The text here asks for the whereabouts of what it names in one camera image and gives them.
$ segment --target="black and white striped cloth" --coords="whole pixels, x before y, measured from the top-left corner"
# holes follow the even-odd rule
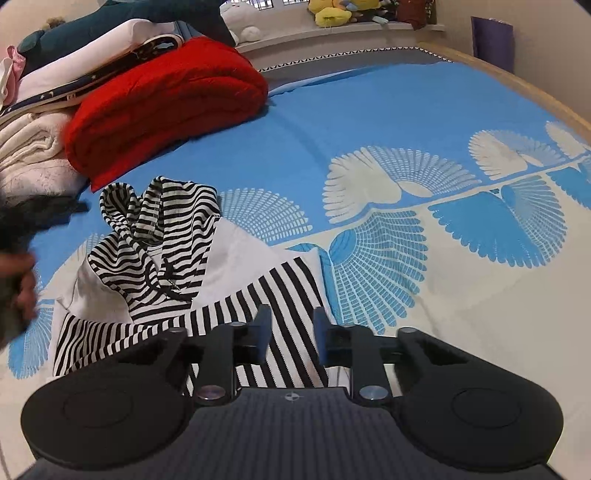
[[[161,322],[189,309],[220,217],[216,190],[158,177],[140,197],[126,183],[111,184],[99,205],[113,232],[93,248],[88,262],[125,299],[133,322]],[[161,250],[160,267],[150,247]]]
[[[115,183],[103,190],[100,210],[113,232],[90,252],[89,265],[106,286],[123,296],[133,323],[91,322],[66,314],[57,340],[55,375],[172,326],[185,327],[189,335],[205,335],[221,323],[250,322],[264,303],[274,317],[267,364],[237,368],[240,385],[328,385],[312,325],[313,309],[326,307],[318,287],[322,278],[314,277],[302,257],[278,264],[223,300],[191,308],[219,220],[215,189],[159,177],[137,197],[130,185]],[[148,252],[159,246],[162,257],[157,266]],[[197,365],[190,372],[188,393],[196,374]]]
[[[328,386],[326,370],[319,364],[312,325],[314,308],[326,306],[313,273],[301,257],[281,264],[221,301],[156,325],[90,322],[69,314],[57,344],[54,374],[77,370],[170,327],[184,327],[192,336],[205,335],[221,323],[250,322],[260,304],[270,305],[273,311],[267,363],[261,367],[238,367],[240,385]],[[187,382],[189,394],[197,372],[198,366],[194,365]]]

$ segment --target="human hand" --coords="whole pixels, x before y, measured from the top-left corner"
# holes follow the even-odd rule
[[[0,277],[19,277],[21,279],[18,294],[14,298],[14,304],[22,312],[22,319],[27,324],[37,316],[35,311],[37,305],[37,295],[35,294],[37,279],[33,273],[33,266],[35,266],[35,257],[31,254],[0,252]]]

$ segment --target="white plush toy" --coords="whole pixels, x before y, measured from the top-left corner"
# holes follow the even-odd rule
[[[256,27],[260,12],[251,4],[228,2],[220,7],[220,12],[236,45],[262,39],[262,32]]]

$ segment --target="folded clothes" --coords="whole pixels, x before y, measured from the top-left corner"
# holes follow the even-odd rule
[[[154,23],[185,21],[203,35],[234,46],[232,36],[220,15],[220,3],[218,0],[139,0],[133,3],[107,0],[90,15],[47,32],[33,32],[26,37],[18,46],[18,51],[27,58],[24,75],[80,50],[117,26],[137,18]]]
[[[0,108],[10,105],[17,94],[17,82],[25,67],[23,57],[14,45],[7,48],[7,57],[0,61]]]
[[[64,147],[61,133],[73,114],[69,109],[28,113],[0,129],[0,173],[55,156]]]
[[[87,178],[72,168],[62,150],[42,163],[24,165],[4,177],[0,174],[0,192],[7,201],[32,195],[77,195]]]
[[[23,77],[15,102],[70,83],[135,50],[150,38],[173,31],[172,23],[155,24],[148,20],[129,20],[80,50],[56,59],[42,69]]]
[[[67,158],[96,191],[176,141],[252,118],[267,93],[236,50],[194,38],[92,92],[66,128]]]
[[[182,44],[183,39],[174,34],[159,35],[158,37],[151,38],[128,54],[70,83],[45,90],[37,95],[13,103],[4,109],[0,109],[0,126],[6,125],[25,113],[53,111],[78,105],[86,95],[96,90],[114,75],[126,72],[143,62],[152,60],[168,51],[175,50]]]
[[[62,133],[74,112],[28,113],[0,129],[0,192],[4,198],[77,193],[86,182],[69,165]]]

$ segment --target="wall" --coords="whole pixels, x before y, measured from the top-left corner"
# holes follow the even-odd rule
[[[18,45],[51,17],[66,20],[88,15],[99,8],[97,0],[9,0],[0,9],[0,48]]]
[[[515,74],[591,121],[591,15],[574,0],[437,0],[447,46],[472,52],[470,16],[515,27]]]

